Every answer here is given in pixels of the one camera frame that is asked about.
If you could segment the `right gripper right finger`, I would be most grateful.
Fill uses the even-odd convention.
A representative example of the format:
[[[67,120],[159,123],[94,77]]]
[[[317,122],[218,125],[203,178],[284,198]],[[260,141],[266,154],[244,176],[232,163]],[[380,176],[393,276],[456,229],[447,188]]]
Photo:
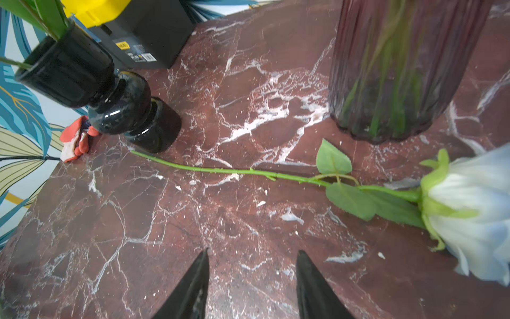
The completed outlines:
[[[303,250],[297,254],[296,276],[300,318],[355,318]]]

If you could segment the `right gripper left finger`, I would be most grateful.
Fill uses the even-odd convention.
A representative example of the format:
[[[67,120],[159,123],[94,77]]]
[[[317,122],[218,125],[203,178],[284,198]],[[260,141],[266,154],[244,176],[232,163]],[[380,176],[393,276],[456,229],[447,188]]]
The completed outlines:
[[[209,287],[209,256],[201,251],[161,308],[152,316],[157,319],[206,317]]]

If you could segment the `large pale blue rose stem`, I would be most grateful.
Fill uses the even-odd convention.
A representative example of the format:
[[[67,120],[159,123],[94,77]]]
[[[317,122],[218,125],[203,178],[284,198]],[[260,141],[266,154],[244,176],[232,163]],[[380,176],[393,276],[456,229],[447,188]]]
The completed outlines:
[[[442,149],[417,187],[363,186],[351,160],[328,141],[316,156],[316,176],[248,169],[272,181],[285,179],[325,188],[334,206],[364,221],[379,216],[427,230],[437,251],[457,259],[457,273],[509,285],[509,146],[473,158],[451,160]]]

